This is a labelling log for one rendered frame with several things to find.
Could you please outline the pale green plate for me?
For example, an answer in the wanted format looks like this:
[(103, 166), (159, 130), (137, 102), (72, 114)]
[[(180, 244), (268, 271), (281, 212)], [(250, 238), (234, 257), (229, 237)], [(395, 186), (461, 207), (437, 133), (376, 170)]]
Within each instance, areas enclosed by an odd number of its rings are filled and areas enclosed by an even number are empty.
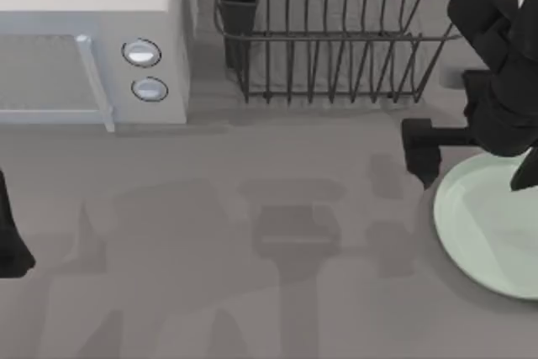
[(538, 302), (538, 187), (514, 192), (522, 156), (478, 154), (440, 180), (433, 221), (455, 265), (480, 286)]

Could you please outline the microwave glass door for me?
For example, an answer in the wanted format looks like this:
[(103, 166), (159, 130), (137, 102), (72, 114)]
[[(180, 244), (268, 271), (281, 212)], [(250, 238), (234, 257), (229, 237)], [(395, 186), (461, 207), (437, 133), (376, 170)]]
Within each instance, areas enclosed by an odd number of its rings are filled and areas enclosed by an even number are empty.
[(0, 34), (0, 125), (102, 124), (113, 105), (86, 34)]

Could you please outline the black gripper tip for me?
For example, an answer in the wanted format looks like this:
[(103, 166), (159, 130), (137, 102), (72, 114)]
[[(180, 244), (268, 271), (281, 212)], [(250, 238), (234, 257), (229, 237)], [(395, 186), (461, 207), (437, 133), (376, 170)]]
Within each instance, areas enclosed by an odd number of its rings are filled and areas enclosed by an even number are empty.
[(5, 176), (0, 170), (0, 279), (22, 278), (35, 264), (14, 222)]

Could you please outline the smaller silver microwave knob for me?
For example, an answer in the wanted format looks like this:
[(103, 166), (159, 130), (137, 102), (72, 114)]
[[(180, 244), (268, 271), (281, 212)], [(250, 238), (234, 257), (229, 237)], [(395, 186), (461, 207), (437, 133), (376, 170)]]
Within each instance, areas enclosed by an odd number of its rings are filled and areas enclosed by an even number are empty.
[(168, 86), (156, 77), (144, 77), (135, 80), (131, 83), (130, 89), (139, 100), (146, 103), (159, 103), (169, 93)]

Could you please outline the larger silver microwave knob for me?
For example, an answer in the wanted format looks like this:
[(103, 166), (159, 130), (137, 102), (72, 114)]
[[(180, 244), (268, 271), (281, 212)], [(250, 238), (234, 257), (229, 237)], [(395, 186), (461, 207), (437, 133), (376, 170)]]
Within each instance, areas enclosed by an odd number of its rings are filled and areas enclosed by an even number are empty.
[(121, 53), (130, 65), (141, 68), (157, 65), (162, 56), (161, 49), (156, 43), (142, 38), (123, 43)]

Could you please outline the black cutlery holder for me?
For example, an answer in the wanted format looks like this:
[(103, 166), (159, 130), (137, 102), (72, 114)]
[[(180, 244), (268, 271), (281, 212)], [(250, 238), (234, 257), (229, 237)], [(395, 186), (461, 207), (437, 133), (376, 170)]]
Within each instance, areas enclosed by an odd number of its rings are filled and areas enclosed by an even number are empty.
[(237, 37), (251, 36), (258, 4), (259, 0), (217, 0), (217, 10), (224, 29), (226, 66), (229, 69), (244, 71), (246, 68), (251, 43), (249, 40), (238, 40)]

